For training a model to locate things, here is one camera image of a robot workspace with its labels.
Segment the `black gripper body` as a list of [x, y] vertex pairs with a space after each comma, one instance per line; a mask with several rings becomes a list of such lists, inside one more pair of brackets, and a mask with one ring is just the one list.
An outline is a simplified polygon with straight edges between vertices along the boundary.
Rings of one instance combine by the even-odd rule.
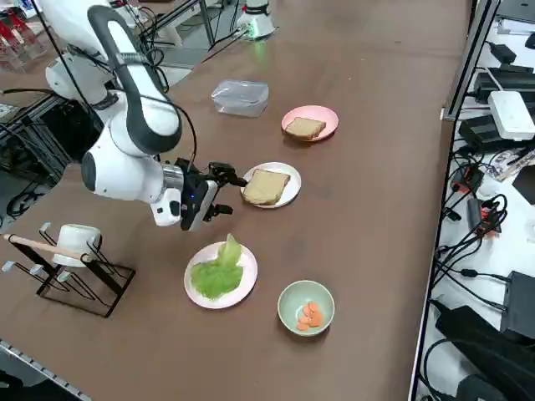
[[181, 168], [184, 178], [180, 226], [183, 231], [194, 231], [203, 222], [212, 219], [218, 184], [211, 170], [201, 172], [194, 165], [188, 170], [189, 161], [182, 158], [177, 160], [177, 165]]

